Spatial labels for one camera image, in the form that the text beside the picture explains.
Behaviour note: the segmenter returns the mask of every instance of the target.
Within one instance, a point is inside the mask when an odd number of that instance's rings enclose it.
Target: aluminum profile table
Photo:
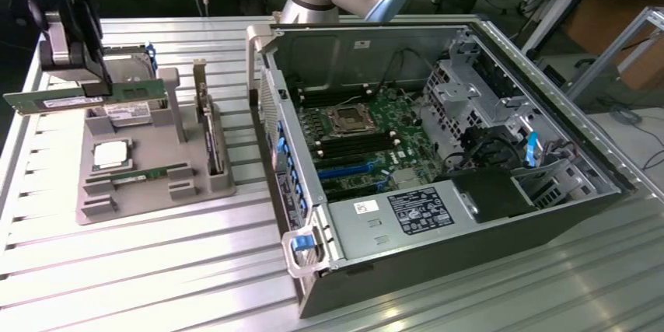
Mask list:
[[[208,60],[237,195],[95,225],[73,220],[81,113],[16,117],[0,159],[0,330],[664,330],[664,209],[633,200],[543,247],[297,319],[245,97],[244,30],[272,19],[105,20],[161,67]],[[25,88],[67,83],[31,66]]]

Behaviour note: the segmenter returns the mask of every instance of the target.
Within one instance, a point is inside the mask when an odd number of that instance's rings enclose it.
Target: blue clip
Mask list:
[[[316,240],[313,239],[313,235],[295,236],[291,242],[291,248],[293,252],[316,248]]]
[[[277,140],[277,152],[283,151],[283,147],[287,145],[287,139],[285,137],[279,138]]]
[[[149,56],[149,62],[152,63],[152,70],[156,72],[156,49],[149,42],[147,42],[145,52]]]
[[[527,163],[529,167],[536,167],[537,133],[533,131],[528,135]]]

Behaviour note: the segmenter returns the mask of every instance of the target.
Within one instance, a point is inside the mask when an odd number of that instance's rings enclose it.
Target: warning label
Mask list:
[[[387,199],[408,235],[455,224],[433,187],[395,194]]]

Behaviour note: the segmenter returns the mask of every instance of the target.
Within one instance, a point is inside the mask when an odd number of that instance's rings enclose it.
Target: cpu socket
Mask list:
[[[336,107],[328,110],[328,117],[337,135],[376,130],[372,116],[363,104]]]

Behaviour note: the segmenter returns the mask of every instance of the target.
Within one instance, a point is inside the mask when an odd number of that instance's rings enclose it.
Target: side panel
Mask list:
[[[301,318],[540,246],[619,199],[619,195],[597,198],[588,206],[559,209],[376,262],[320,274],[301,301]]]

